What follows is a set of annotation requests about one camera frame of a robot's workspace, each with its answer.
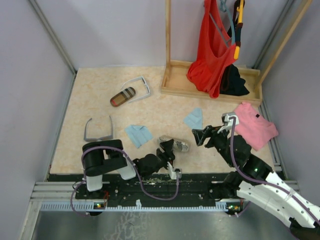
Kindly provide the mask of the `map print glasses case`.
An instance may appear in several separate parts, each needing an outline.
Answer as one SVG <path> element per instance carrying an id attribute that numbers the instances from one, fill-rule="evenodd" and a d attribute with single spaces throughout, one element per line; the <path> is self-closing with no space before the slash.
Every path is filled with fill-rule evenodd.
<path id="1" fill-rule="evenodd" d="M 161 135 L 158 137 L 157 142 L 160 144 L 162 142 L 167 142 L 173 140 L 173 149 L 178 152 L 188 152 L 190 150 L 190 142 L 186 139 L 180 139 L 180 138 L 175 138 L 171 137 L 168 135 Z"/>

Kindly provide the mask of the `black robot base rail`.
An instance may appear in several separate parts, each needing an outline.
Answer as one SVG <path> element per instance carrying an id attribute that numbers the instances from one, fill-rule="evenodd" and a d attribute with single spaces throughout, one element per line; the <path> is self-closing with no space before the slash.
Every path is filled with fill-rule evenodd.
<path id="1" fill-rule="evenodd" d="M 153 174 L 139 181 L 123 180 L 118 174 L 102 177 L 102 189 L 88 191 L 79 174 L 51 174 L 50 183 L 70 182 L 75 191 L 75 201 L 92 201 L 93 209 L 142 207 L 148 209 L 211 208 L 226 202 L 227 206 L 243 206 L 241 184 L 255 187 L 258 183 L 231 173 L 187 173 L 180 180 L 165 174 Z"/>

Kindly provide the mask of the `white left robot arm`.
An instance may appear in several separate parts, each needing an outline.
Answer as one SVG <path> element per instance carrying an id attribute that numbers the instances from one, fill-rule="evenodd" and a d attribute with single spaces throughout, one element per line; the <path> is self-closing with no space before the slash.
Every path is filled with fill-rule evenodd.
<path id="1" fill-rule="evenodd" d="M 103 195 L 103 175 L 117 171 L 125 181 L 135 177 L 147 177 L 161 168 L 168 171 L 172 180 L 181 177 L 181 170 L 173 167 L 174 140 L 161 142 L 156 154 L 147 154 L 132 161 L 125 155 L 122 141 L 106 140 L 87 143 L 82 147 L 81 162 L 86 181 L 86 192 L 97 199 Z"/>

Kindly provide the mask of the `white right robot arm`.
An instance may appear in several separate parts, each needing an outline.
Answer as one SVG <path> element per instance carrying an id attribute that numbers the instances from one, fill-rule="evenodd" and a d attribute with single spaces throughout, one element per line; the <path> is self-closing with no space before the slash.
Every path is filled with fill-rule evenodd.
<path id="1" fill-rule="evenodd" d="M 215 148 L 236 171 L 227 174 L 222 183 L 208 188 L 214 199 L 241 198 L 272 214 L 299 240 L 320 238 L 320 208 L 303 198 L 262 159 L 251 153 L 251 146 L 240 135 L 228 137 L 211 125 L 192 134 L 197 146 Z"/>

